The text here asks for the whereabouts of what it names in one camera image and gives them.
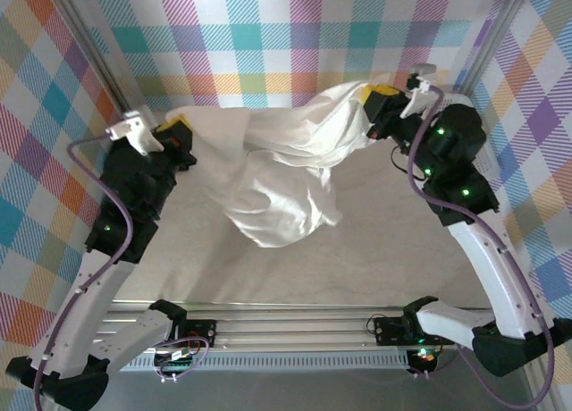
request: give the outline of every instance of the crumpled cloth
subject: crumpled cloth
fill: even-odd
[[[326,89],[296,108],[185,106],[200,185],[260,247],[283,247],[335,225],[331,168],[374,141],[362,97],[375,81]]]

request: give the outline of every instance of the white fabric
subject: white fabric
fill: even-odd
[[[260,247],[287,246],[341,218],[331,167],[373,142],[364,86],[329,88],[297,108],[186,106],[201,185]]]

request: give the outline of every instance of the plaid backdrop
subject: plaid backdrop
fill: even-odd
[[[139,92],[156,112],[189,104],[303,105],[316,91],[381,71],[403,85],[408,67],[422,62],[436,63],[440,82],[452,85],[500,6],[494,0],[76,1],[125,90]],[[86,4],[103,14],[105,28]]]
[[[31,410],[4,375],[47,330],[80,267],[100,195],[72,140],[118,121],[50,0],[0,0],[0,409]],[[99,170],[101,146],[85,147]]]
[[[510,237],[557,315],[572,318],[572,0],[526,0],[473,102],[492,128]],[[567,349],[559,384],[572,383]]]

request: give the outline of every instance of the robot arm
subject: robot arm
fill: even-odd
[[[159,300],[136,323],[129,323],[111,338],[94,343],[97,329],[117,291],[133,272],[147,244],[157,230],[156,220],[176,184],[177,171],[196,163],[190,154],[192,133],[180,118],[153,133],[138,113],[110,129],[115,141],[105,159],[101,181],[126,205],[133,220],[133,238],[120,256],[96,281],[110,256],[122,246],[127,235],[118,207],[105,198],[87,239],[80,270],[71,290],[46,335],[29,356],[16,357],[6,372],[34,389],[38,368],[41,393],[73,411],[91,409],[103,395],[109,375],[116,373],[144,350],[165,340],[186,337],[187,312],[175,304]],[[69,313],[64,310],[74,300]],[[45,355],[55,326],[59,333]]]
[[[467,254],[492,311],[473,313],[448,306],[437,298],[421,298],[404,307],[405,336],[423,340],[425,335],[438,335],[470,348],[489,372],[502,376],[547,351],[539,316],[543,316],[555,346],[572,338],[572,321],[556,319],[539,294],[535,294],[536,311],[540,309],[542,314],[535,314],[525,285],[503,255],[515,252],[498,212],[499,202],[487,180],[473,166],[486,140],[476,110],[472,106],[450,105],[431,118],[430,128],[417,136],[425,114],[424,103],[433,104],[434,97],[420,96],[429,93],[430,83],[416,75],[410,77],[408,87],[411,95],[372,92],[364,105],[373,124],[368,136],[392,138],[401,153],[409,156],[413,155],[409,152],[414,139],[419,142],[412,161],[425,173],[423,192],[429,200],[432,197],[433,201],[448,203],[442,206],[429,201],[429,206]],[[467,214],[447,206],[460,207]],[[468,214],[477,214],[492,231],[487,232]],[[494,244],[490,233],[500,237],[502,248]],[[525,282],[534,290],[527,276]]]

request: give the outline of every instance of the plaid wall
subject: plaid wall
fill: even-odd
[[[572,0],[526,0],[479,82],[510,236],[557,315],[572,318]],[[559,348],[556,380],[572,383]]]
[[[100,198],[65,148],[119,117],[50,0],[0,0],[0,41],[0,409],[22,411],[31,391],[4,369],[53,320]]]
[[[76,1],[87,11],[89,0]],[[94,0],[108,28],[88,13],[85,20],[107,53],[118,46],[121,58],[107,54],[126,65],[114,66],[118,80],[126,88],[132,74],[137,87],[129,91],[152,110],[261,108],[302,105],[316,91],[381,71],[403,85],[412,63],[436,63],[441,83],[452,86],[495,16],[493,2]]]

